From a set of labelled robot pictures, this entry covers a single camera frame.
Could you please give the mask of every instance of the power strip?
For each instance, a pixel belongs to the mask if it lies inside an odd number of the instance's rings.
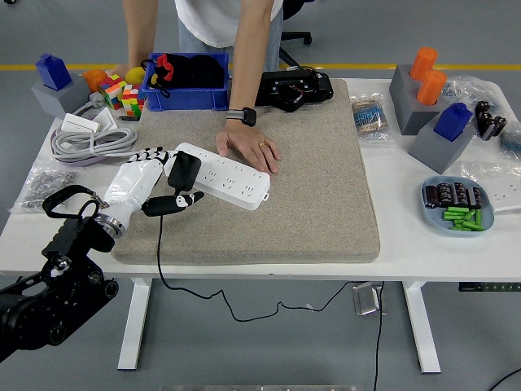
[[[194,187],[217,198],[248,210],[255,210],[269,197],[269,175],[219,156],[216,153],[181,143],[176,151],[184,151],[201,159]]]

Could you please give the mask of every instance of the orange cylinder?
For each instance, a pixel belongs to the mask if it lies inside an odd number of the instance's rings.
[[[423,79],[416,99],[426,106],[432,106],[440,97],[441,90],[447,81],[447,75],[434,69],[428,71]]]
[[[431,47],[422,47],[416,54],[413,67],[410,69],[409,76],[418,81],[422,81],[428,71],[432,69],[436,59],[438,58],[438,52]]]

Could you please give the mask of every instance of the power outlet socket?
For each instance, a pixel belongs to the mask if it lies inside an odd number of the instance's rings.
[[[487,192],[494,212],[521,208],[521,188],[515,175],[482,179],[479,184]]]
[[[257,209],[269,198],[267,173],[189,143],[179,144],[176,151],[201,160],[194,188],[248,210]]]

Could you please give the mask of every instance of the plug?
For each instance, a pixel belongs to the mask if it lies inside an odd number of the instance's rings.
[[[169,185],[176,189],[177,194],[181,191],[192,190],[200,168],[200,158],[184,151],[177,151],[176,160],[169,175]]]

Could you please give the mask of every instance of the metal bracket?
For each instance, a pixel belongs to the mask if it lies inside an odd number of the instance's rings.
[[[379,297],[382,290],[381,285],[373,285],[372,283],[363,283],[352,287],[352,299],[355,304],[357,315],[367,315],[380,311]],[[381,299],[382,315],[387,315],[387,307]]]

